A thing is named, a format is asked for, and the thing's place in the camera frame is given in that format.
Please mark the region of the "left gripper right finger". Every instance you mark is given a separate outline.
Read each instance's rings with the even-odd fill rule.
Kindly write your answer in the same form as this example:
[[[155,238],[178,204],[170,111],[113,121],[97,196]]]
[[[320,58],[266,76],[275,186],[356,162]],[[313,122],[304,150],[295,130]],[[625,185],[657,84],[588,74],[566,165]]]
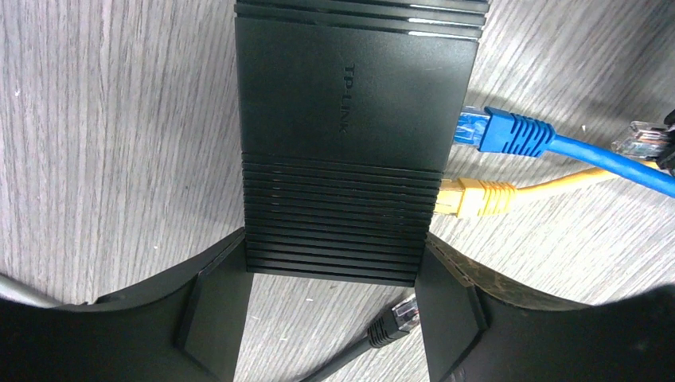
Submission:
[[[433,381],[671,381],[674,288],[593,306],[533,289],[434,235],[415,283]]]

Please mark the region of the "black network switch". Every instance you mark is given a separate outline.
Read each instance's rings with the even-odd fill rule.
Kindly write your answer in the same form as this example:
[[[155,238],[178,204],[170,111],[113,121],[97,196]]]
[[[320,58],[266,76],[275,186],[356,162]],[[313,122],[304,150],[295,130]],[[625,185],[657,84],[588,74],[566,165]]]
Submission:
[[[489,8],[235,3],[250,272],[414,284]]]

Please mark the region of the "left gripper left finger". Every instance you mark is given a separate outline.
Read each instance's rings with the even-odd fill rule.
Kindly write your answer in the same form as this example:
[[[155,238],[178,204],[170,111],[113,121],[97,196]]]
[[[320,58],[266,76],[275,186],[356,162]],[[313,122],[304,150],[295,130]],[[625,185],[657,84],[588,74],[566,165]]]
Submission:
[[[253,276],[244,230],[92,304],[1,303],[4,381],[231,381]]]

